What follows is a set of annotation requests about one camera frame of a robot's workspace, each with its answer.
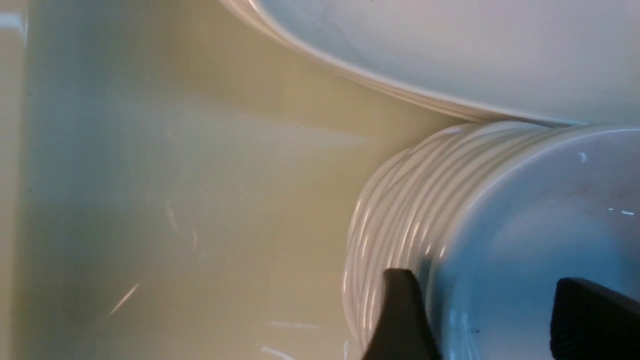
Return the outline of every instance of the beige surface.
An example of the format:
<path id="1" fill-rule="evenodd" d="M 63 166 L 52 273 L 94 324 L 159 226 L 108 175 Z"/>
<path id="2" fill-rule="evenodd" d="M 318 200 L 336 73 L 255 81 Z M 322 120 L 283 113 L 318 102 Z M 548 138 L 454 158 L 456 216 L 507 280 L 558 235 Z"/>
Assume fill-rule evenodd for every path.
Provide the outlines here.
<path id="1" fill-rule="evenodd" d="M 12 358 L 358 359 L 340 301 L 353 204 L 383 160 L 459 120 L 213 0 L 33 0 L 24 92 L 18 35 L 0 28 Z"/>

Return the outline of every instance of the glossy surface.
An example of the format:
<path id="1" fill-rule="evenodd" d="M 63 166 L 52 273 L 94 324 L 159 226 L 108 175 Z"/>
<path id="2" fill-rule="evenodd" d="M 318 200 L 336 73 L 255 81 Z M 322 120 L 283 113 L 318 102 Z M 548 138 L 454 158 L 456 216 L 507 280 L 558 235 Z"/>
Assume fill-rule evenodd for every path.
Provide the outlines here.
<path id="1" fill-rule="evenodd" d="M 359 358 L 354 203 L 459 120 L 216 1 L 33 0 L 27 38 L 26 4 L 0 10 L 0 357 Z"/>
<path id="2" fill-rule="evenodd" d="M 253 0 L 282 38 L 432 102 L 549 124 L 640 112 L 631 0 Z"/>
<path id="3" fill-rule="evenodd" d="M 637 126 L 560 132 L 458 202 L 427 295 L 447 358 L 551 359 L 562 277 L 640 299 L 639 141 Z"/>
<path id="4" fill-rule="evenodd" d="M 453 104 L 451 102 L 446 102 L 442 100 L 436 100 L 429 97 L 420 96 L 418 94 L 414 94 L 412 92 L 408 92 L 402 90 L 396 86 L 391 86 L 384 82 L 376 81 L 368 76 L 362 76 L 355 74 L 354 72 L 343 69 L 341 66 L 332 63 L 331 61 L 326 61 L 318 56 L 314 56 L 309 52 L 305 51 L 304 48 L 298 47 L 295 44 L 287 41 L 283 36 L 281 36 L 275 29 L 269 27 L 269 24 L 261 17 L 258 13 L 256 7 L 251 2 L 251 0 L 219 0 L 222 4 L 224 4 L 232 13 L 234 13 L 239 19 L 241 19 L 244 23 L 266 35 L 269 38 L 277 41 L 279 44 L 282 44 L 290 49 L 293 49 L 300 54 L 304 54 L 310 60 L 314 60 L 318 63 L 321 63 L 333 71 L 337 72 L 341 76 L 345 78 L 356 81 L 357 83 L 368 86 L 377 91 L 383 92 L 384 94 L 391 95 L 393 97 L 397 97 L 398 99 L 402 99 L 404 101 L 411 102 L 416 105 L 424 106 L 426 108 L 436 110 L 445 114 L 449 114 L 455 117 L 459 117 L 461 119 L 466 119 L 474 122 L 487 122 L 489 120 L 499 120 L 504 118 L 505 116 L 497 113 L 493 113 L 490 111 L 482 111 L 476 108 L 469 108 L 468 106 L 461 106 L 459 104 Z"/>
<path id="5" fill-rule="evenodd" d="M 424 264 L 431 258 L 436 263 L 439 253 L 432 228 L 448 223 L 448 199 L 480 183 L 483 178 L 477 174 L 557 132 L 523 122 L 454 126 L 400 152 L 376 171 L 358 199 L 358 205 L 367 204 L 366 216 L 360 206 L 353 213 L 343 279 L 345 317 L 361 347 L 378 321 L 384 269 L 410 269 L 424 284 L 429 270 Z"/>

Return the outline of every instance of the white ceramic bowl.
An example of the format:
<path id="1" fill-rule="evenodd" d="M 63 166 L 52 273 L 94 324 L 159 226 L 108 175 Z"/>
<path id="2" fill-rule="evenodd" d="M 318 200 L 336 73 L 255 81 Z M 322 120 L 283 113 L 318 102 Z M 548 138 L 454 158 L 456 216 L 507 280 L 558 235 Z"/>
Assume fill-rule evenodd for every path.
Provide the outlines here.
<path id="1" fill-rule="evenodd" d="M 448 359 L 551 358 L 557 280 L 640 299 L 640 127 L 583 127 L 485 174 L 442 232 L 429 320 Z"/>
<path id="2" fill-rule="evenodd" d="M 363 261 L 363 263 L 367 264 L 367 271 L 364 273 L 362 280 L 364 287 L 360 290 L 360 293 L 365 295 L 365 298 L 360 301 L 364 309 L 361 309 L 358 313 L 361 316 L 360 328 L 365 329 L 365 336 L 362 341 L 368 342 L 370 340 L 375 324 L 377 323 L 383 289 L 381 281 L 382 271 L 390 267 L 399 267 L 409 268 L 417 272 L 418 267 L 415 262 L 411 263 L 408 258 L 402 258 L 404 261 L 400 261 L 401 257 L 399 254 L 403 250 L 406 250 L 408 252 L 407 254 L 413 249 L 414 253 L 422 254 L 423 256 L 429 255 L 429 242 L 427 240 L 430 239 L 426 236 L 414 236 L 408 241 L 401 240 L 399 236 L 402 233 L 406 233 L 406 231 L 400 229 L 400 225 L 403 223 L 403 216 L 407 214 L 407 211 L 401 210 L 403 208 L 407 209 L 407 204 L 414 202 L 429 204 L 428 209 L 435 214 L 443 207 L 443 204 L 435 203 L 429 196 L 416 197 L 415 193 L 426 189 L 428 191 L 428 193 L 426 193 L 427 195 L 439 196 L 441 199 L 446 199 L 444 186 L 457 187 L 464 182 L 467 176 L 465 172 L 473 173 L 476 167 L 484 165 L 482 161 L 474 162 L 473 160 L 478 158 L 490 159 L 492 156 L 503 153 L 510 147 L 524 141 L 527 137 L 532 137 L 545 129 L 541 126 L 532 126 L 530 124 L 517 122 L 500 124 L 501 126 L 497 125 L 498 124 L 486 126 L 496 129 L 493 133 L 485 131 L 484 135 L 476 136 L 475 138 L 473 138 L 471 134 L 467 134 L 465 138 L 467 138 L 468 141 L 460 145 L 457 151 L 452 151 L 448 154 L 448 156 L 442 160 L 440 166 L 436 167 L 428 176 L 428 178 L 435 177 L 443 181 L 440 181 L 440 183 L 435 184 L 431 188 L 427 188 L 425 183 L 428 182 L 426 181 L 428 179 L 423 177 L 423 182 L 416 182 L 415 177 L 418 177 L 418 175 L 417 172 L 415 172 L 412 174 L 414 177 L 413 186 L 410 188 L 407 184 L 396 197 L 394 204 L 389 209 L 392 216 L 387 217 L 387 227 L 389 227 L 390 230 L 384 231 L 385 224 L 383 224 L 379 233 L 381 239 L 376 243 L 378 248 L 374 250 L 372 254 L 369 254 L 367 261 Z M 424 224 L 430 223 L 428 217 L 414 220 L 416 220 L 416 226 L 424 226 Z"/>
<path id="3" fill-rule="evenodd" d="M 640 111 L 633 1 L 252 3 L 300 51 L 426 106 L 547 124 L 620 122 Z"/>
<path id="4" fill-rule="evenodd" d="M 451 136 L 454 136 L 463 131 L 468 131 L 476 128 L 475 124 L 462 124 L 458 126 L 448 127 L 441 130 L 429 138 L 425 139 L 415 147 L 407 149 L 405 151 L 396 154 L 388 161 L 384 162 L 380 168 L 378 168 L 371 178 L 367 181 L 364 189 L 360 193 L 356 202 L 355 210 L 351 216 L 351 223 L 349 225 L 349 240 L 348 240 L 348 255 L 347 262 L 345 264 L 345 270 L 342 278 L 342 302 L 344 306 L 345 317 L 349 328 L 352 333 L 356 333 L 355 319 L 355 304 L 359 303 L 359 293 L 354 293 L 351 284 L 358 278 L 356 263 L 353 261 L 355 253 L 362 251 L 360 244 L 364 229 L 369 221 L 370 216 L 376 209 L 379 203 L 380 197 L 383 192 L 388 189 L 407 171 L 410 171 L 412 167 L 417 164 L 419 156 L 425 151 L 436 149 L 442 142 Z"/>
<path id="5" fill-rule="evenodd" d="M 396 181 L 404 177 L 409 172 L 414 173 L 415 168 L 424 162 L 425 156 L 428 156 L 429 154 L 437 151 L 440 148 L 440 146 L 446 141 L 448 141 L 449 139 L 462 136 L 466 132 L 475 129 L 476 127 L 477 125 L 472 125 L 472 124 L 467 124 L 464 126 L 449 127 L 447 129 L 444 129 L 443 131 L 440 131 L 430 136 L 429 138 L 422 141 L 420 144 L 416 145 L 414 148 L 409 149 L 408 151 L 403 151 L 402 152 L 403 157 L 398 161 L 397 165 L 394 168 L 391 168 L 390 170 L 388 170 L 387 172 L 388 179 L 383 180 L 380 186 L 378 186 L 375 189 L 375 191 L 370 194 L 369 199 L 366 200 L 367 203 L 368 204 L 373 203 L 372 206 L 375 206 L 380 196 L 382 196 L 385 192 L 389 191 L 390 187 Z M 371 251 L 371 249 L 369 249 L 369 252 L 366 251 L 366 249 L 364 248 L 364 245 L 360 242 L 361 238 L 362 238 L 362 235 L 360 235 L 360 237 L 356 240 L 354 245 L 357 251 L 356 256 L 360 259 L 368 259 L 369 252 Z M 361 276 L 363 275 L 364 275 L 364 267 L 362 267 L 362 262 L 361 262 L 361 267 L 358 270 L 357 278 L 361 278 Z"/>
<path id="6" fill-rule="evenodd" d="M 464 133 L 456 134 L 454 136 L 441 139 L 438 141 L 438 144 L 435 146 L 433 152 L 428 155 L 427 161 L 430 161 L 431 158 L 437 158 L 438 154 L 442 152 L 443 148 L 448 148 L 449 144 L 453 142 L 455 139 L 464 136 Z M 364 274 L 367 268 L 368 262 L 368 253 L 366 253 L 366 248 L 363 246 L 362 242 L 356 244 L 354 246 L 354 252 L 349 252 L 348 262 L 351 260 L 358 267 L 355 271 L 352 281 L 351 288 L 354 291 L 354 302 L 356 304 L 361 304 L 361 289 L 364 287 Z"/>
<path id="7" fill-rule="evenodd" d="M 432 185 L 436 191 L 421 197 L 417 205 L 417 215 L 412 221 L 415 225 L 409 231 L 412 237 L 406 240 L 409 246 L 401 252 L 403 264 L 416 268 L 424 262 L 423 254 L 433 254 L 440 250 L 437 246 L 439 237 L 436 230 L 450 220 L 449 213 L 455 204 L 454 200 L 473 189 L 482 180 L 482 174 L 488 171 L 487 169 L 505 161 L 522 147 L 530 146 L 553 134 L 554 131 L 542 129 L 518 132 L 511 138 L 498 139 L 486 144 L 482 151 L 479 151 L 480 156 L 467 153 L 456 159 L 451 166 L 443 166 L 438 171 L 441 176 L 435 179 Z M 415 246 L 416 249 L 412 247 L 414 242 L 418 244 Z M 420 277 L 421 281 L 426 282 L 424 274 Z"/>

